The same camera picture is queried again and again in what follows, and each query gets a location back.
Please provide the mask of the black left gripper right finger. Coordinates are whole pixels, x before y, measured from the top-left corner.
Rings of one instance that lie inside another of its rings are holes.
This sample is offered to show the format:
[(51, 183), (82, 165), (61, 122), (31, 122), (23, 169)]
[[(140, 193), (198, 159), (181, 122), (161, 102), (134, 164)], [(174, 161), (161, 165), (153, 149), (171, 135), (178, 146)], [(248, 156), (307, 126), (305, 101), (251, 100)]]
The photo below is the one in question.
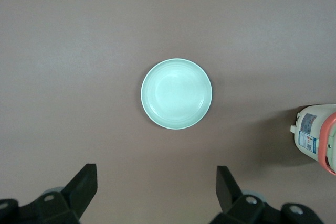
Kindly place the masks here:
[(278, 210), (258, 196), (243, 193), (227, 166), (217, 167), (216, 195), (222, 212), (211, 223), (323, 223), (305, 205), (286, 203)]

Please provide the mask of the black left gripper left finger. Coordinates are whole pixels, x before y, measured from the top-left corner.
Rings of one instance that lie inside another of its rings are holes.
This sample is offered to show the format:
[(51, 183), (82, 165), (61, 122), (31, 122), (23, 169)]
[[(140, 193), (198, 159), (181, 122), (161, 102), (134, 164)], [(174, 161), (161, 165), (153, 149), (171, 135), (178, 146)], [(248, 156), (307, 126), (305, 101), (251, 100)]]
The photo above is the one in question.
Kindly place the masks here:
[(44, 193), (24, 206), (1, 199), (1, 223), (79, 223), (97, 190), (97, 165), (86, 164), (61, 191)]

